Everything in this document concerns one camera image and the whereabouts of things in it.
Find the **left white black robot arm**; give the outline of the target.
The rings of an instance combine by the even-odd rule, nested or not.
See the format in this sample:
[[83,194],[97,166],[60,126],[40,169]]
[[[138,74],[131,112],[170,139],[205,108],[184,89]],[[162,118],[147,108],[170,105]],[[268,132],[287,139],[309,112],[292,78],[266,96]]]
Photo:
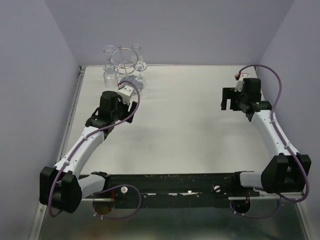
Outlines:
[[41,170],[39,201],[47,206],[51,217],[57,217],[61,212],[74,213],[81,200],[90,195],[104,198],[110,194],[111,185],[106,182],[106,173],[92,173],[84,178],[80,175],[91,155],[114,127],[133,121],[140,104],[131,100],[135,93],[131,86],[104,91],[99,106],[86,120],[74,146],[53,167],[45,166]]

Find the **tall stemmed wine glass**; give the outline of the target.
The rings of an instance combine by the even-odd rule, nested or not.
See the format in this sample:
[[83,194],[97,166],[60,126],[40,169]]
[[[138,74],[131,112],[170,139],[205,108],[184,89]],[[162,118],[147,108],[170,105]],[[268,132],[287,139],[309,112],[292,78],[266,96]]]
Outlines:
[[146,79],[143,77],[142,72],[147,69],[147,64],[144,61],[137,61],[134,65],[137,76],[134,78],[133,83],[137,87],[139,93],[142,93],[146,88]]

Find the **short textured wine glass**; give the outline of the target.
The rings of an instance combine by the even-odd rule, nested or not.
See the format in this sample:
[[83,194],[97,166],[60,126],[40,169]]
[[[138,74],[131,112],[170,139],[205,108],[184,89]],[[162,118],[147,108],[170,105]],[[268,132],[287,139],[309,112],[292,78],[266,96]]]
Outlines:
[[118,88],[118,74],[115,71],[113,65],[106,64],[103,67],[103,80],[106,88],[117,89]]

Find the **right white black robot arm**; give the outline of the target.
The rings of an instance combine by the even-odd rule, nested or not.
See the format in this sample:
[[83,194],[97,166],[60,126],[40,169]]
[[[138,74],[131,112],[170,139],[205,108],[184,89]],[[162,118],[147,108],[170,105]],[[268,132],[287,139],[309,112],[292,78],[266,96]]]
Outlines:
[[271,158],[262,172],[239,171],[230,183],[230,191],[241,196],[248,188],[267,193],[301,192],[306,184],[304,174],[311,167],[307,154],[300,154],[290,144],[273,114],[269,101],[262,99],[261,80],[240,75],[235,87],[222,89],[221,110],[241,111],[257,129]]

